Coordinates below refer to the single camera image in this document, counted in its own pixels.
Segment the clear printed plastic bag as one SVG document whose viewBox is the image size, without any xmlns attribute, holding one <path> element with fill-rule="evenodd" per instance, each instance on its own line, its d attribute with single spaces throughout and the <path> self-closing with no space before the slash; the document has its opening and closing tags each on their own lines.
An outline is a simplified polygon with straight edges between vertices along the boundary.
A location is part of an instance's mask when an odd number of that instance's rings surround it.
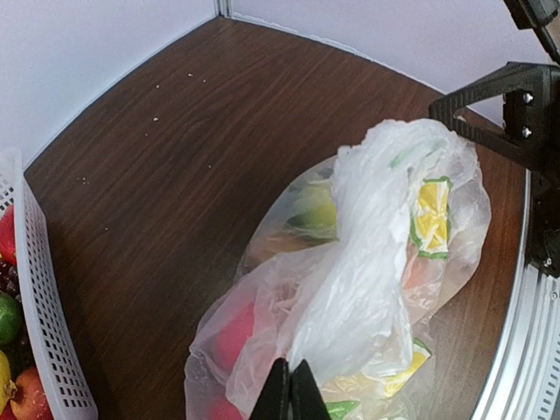
<svg viewBox="0 0 560 420">
<path fill-rule="evenodd" d="M 286 225 L 298 192 L 328 183 L 336 237 Z M 262 219 L 231 288 L 204 314 L 185 364 L 185 412 L 209 419 L 225 396 L 247 419 L 276 359 L 301 361 L 332 419 L 413 419 L 431 363 L 428 322 L 472 278 L 491 220 L 473 143 L 430 119 L 383 121 L 294 179 Z M 438 262 L 406 291 L 407 247 Z M 246 306 L 253 335 L 231 374 L 214 342 Z"/>
</svg>

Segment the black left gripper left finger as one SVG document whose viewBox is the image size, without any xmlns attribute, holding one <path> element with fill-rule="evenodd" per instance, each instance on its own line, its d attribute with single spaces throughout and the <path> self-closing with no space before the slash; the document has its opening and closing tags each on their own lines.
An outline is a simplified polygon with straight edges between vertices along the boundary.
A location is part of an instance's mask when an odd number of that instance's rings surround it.
<svg viewBox="0 0 560 420">
<path fill-rule="evenodd" d="M 259 394 L 249 420 L 284 420 L 290 405 L 290 370 L 285 359 L 276 359 Z"/>
</svg>

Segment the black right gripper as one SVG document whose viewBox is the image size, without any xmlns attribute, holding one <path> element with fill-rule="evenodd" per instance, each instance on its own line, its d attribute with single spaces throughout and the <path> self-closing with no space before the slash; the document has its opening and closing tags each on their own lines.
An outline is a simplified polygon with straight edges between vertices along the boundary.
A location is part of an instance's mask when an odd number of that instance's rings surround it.
<svg viewBox="0 0 560 420">
<path fill-rule="evenodd" d="M 504 0 L 559 64 L 559 2 Z M 430 118 L 531 171 L 559 169 L 559 67 L 509 62 L 429 106 Z"/>
</svg>

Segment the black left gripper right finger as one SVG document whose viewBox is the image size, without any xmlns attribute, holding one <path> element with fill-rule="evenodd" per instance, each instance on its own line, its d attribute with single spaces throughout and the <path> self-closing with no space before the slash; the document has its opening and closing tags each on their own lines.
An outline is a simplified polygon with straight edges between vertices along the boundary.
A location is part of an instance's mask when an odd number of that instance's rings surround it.
<svg viewBox="0 0 560 420">
<path fill-rule="evenodd" d="M 310 365 L 302 360 L 290 377 L 292 418 L 296 420 L 330 420 L 325 402 Z"/>
</svg>

